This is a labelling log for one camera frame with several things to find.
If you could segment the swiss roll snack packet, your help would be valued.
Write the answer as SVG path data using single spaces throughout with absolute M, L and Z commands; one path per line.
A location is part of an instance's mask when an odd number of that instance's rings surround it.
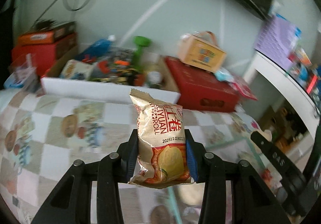
M 183 108 L 136 89 L 131 89 L 129 96 L 138 112 L 140 167 L 131 183 L 157 189 L 191 183 Z

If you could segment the checkered picture tablecloth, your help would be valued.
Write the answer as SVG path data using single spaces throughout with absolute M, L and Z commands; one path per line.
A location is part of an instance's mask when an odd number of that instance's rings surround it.
M 1 196 L 19 223 L 31 223 L 72 163 L 101 160 L 137 126 L 131 104 L 94 102 L 19 90 L 1 91 Z M 228 162 L 263 163 L 250 143 L 256 121 L 245 113 L 185 110 L 195 141 Z M 119 186 L 125 223 L 197 223 L 203 185 L 163 190 Z

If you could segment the white shelf cabinet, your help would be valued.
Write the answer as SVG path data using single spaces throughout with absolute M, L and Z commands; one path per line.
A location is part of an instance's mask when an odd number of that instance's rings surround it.
M 262 75 L 282 94 L 283 98 L 294 108 L 305 124 L 308 133 L 287 152 L 287 155 L 295 163 L 301 159 L 307 162 L 307 156 L 311 154 L 319 124 L 319 116 L 313 100 L 285 70 L 259 51 L 256 51 L 243 75 L 243 79 L 248 84 L 251 84 L 258 74 Z

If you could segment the red patterned flat box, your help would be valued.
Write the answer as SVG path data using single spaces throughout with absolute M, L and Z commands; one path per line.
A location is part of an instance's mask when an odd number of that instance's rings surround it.
M 236 90 L 243 98 L 250 100 L 258 100 L 257 97 L 250 90 L 247 82 L 239 76 L 233 78 L 233 82 L 230 83 L 234 90 Z

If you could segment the white foam board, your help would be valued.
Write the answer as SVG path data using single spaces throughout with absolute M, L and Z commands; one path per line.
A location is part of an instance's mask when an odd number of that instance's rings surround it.
M 67 98 L 97 100 L 107 103 L 131 104 L 132 86 L 43 77 L 41 85 L 46 94 Z

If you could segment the large red gift box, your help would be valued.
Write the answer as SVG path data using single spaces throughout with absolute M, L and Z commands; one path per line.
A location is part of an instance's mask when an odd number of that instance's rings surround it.
M 180 91 L 177 101 L 184 109 L 231 113 L 239 94 L 228 83 L 218 81 L 214 74 L 187 66 L 171 56 L 164 58 Z

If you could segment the blue wet wipes pack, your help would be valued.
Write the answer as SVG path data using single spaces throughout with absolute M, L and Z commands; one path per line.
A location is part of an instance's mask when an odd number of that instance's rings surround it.
M 228 83 L 234 82 L 233 75 L 225 68 L 221 67 L 217 71 L 214 72 L 214 75 L 218 81 L 225 81 Z

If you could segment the clear plastic box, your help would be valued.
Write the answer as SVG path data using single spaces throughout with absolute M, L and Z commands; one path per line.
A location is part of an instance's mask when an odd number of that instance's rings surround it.
M 39 86 L 36 54 L 20 55 L 9 67 L 10 76 L 4 82 L 5 89 L 35 92 Z

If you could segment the cardboard box of clutter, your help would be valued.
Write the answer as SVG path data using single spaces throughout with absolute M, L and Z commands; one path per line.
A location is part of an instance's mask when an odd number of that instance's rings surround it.
M 131 64 L 134 52 L 131 49 L 112 47 L 111 51 L 102 57 L 83 61 L 74 59 L 76 50 L 73 48 L 67 52 L 45 72 L 42 78 L 52 77 L 178 91 L 164 57 L 158 54 L 144 52 L 140 59 L 141 70 L 137 71 Z M 161 72 L 163 80 L 160 85 L 147 84 L 146 77 L 150 71 Z

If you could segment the white round jar lid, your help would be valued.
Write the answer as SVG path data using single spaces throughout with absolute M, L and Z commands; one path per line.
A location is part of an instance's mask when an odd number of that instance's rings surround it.
M 158 71 L 150 71 L 148 72 L 146 78 L 147 78 L 147 84 L 149 86 L 160 85 L 163 80 L 163 75 L 161 74 L 161 72 L 158 72 Z

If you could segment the purple perforated board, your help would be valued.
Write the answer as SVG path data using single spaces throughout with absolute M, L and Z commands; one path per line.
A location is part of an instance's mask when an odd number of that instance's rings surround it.
M 284 70 L 289 70 L 290 54 L 301 39 L 301 30 L 279 14 L 265 22 L 258 34 L 254 49 L 265 55 Z

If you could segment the blue liquid bottle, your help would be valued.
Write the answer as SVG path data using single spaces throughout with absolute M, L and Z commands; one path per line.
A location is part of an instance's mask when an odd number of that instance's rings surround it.
M 113 40 L 100 39 L 74 57 L 77 61 L 97 59 L 111 51 Z

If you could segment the orange red stacked boxes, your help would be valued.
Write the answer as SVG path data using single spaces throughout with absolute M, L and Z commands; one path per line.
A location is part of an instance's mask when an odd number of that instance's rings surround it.
M 77 46 L 76 22 L 58 23 L 49 29 L 30 31 L 18 37 L 11 51 L 15 61 L 30 54 L 35 61 L 37 75 L 43 76 L 65 53 Z

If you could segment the green dumbbell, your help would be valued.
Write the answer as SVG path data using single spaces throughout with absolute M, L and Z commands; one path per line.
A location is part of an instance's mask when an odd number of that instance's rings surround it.
M 149 47 L 151 44 L 151 40 L 147 37 L 143 36 L 135 36 L 133 38 L 133 42 L 136 45 L 137 49 L 134 51 L 133 56 L 132 56 L 132 66 L 134 69 L 137 71 L 140 71 L 140 59 L 141 56 L 143 55 L 143 50 L 146 47 Z

